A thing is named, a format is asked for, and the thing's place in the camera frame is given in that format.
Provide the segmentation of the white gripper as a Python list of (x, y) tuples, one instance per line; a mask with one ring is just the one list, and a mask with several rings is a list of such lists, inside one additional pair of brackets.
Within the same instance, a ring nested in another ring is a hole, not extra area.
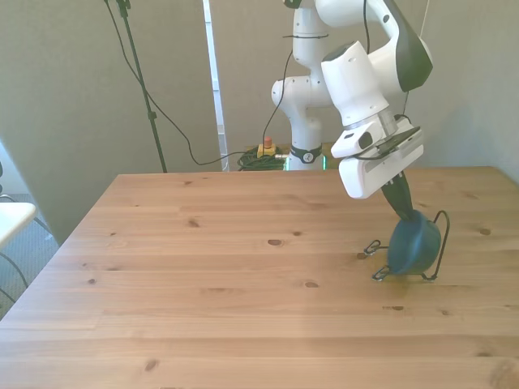
[(414, 208), (409, 183), (403, 172), (423, 154), (420, 129), (410, 130), (394, 152), (379, 160), (345, 158), (339, 174), (347, 194), (353, 199), (367, 199), (382, 187), (384, 197), (402, 220), (412, 220)]

